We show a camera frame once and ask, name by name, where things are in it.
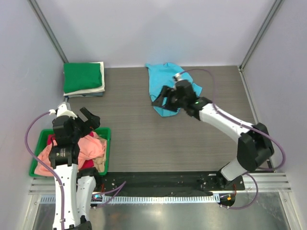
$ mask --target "folded white towel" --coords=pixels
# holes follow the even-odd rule
[[[93,63],[100,63],[100,72],[101,72],[101,78],[102,78],[102,85],[93,88],[93,89],[87,89],[87,90],[77,90],[75,92],[69,92],[65,93],[64,96],[71,96],[76,94],[84,94],[84,93],[93,93],[93,92],[104,92],[105,91],[105,68],[104,68],[104,62],[93,62]]]

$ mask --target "green plastic basket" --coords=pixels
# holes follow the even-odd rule
[[[97,128],[95,132],[103,139],[107,140],[106,145],[106,162],[105,162],[105,171],[100,172],[100,175],[106,175],[108,166],[109,166],[109,155],[110,155],[110,143],[111,143],[111,129],[110,128]],[[37,146],[35,149],[35,155],[38,156],[41,151],[47,146],[48,135],[54,134],[52,129],[44,129],[41,131],[39,135],[39,139],[37,142]],[[32,160],[29,175],[32,177],[39,177],[41,175],[37,175],[34,173],[35,168],[37,167],[37,161],[35,159]]]

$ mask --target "pink cloth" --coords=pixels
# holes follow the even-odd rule
[[[87,160],[95,159],[97,157],[103,157],[106,153],[106,141],[101,143],[99,136],[93,132],[94,137],[87,135],[81,138],[78,142],[80,153],[78,157],[78,169],[81,169],[84,165],[84,162]],[[38,158],[42,160],[46,165],[50,167],[49,153],[51,151],[51,144],[47,145],[44,150],[38,155]],[[41,176],[52,176],[44,166],[40,163],[37,163],[37,167],[34,171],[35,174]]]

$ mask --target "gray wooden floor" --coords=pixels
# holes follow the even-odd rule
[[[235,66],[208,67],[216,76],[216,103],[228,113],[254,122]],[[202,96],[212,98],[210,76],[190,73]],[[103,97],[71,98],[75,112],[85,106],[112,130],[109,171],[211,171],[236,156],[236,144],[209,124],[185,114],[161,117],[152,107],[146,68],[105,69]]]

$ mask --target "black mounting plate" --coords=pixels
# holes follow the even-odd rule
[[[211,196],[210,191],[233,191],[233,184],[221,189],[216,172],[108,172],[103,176],[104,190],[125,186],[119,196]],[[236,190],[245,190],[242,176],[234,181]]]

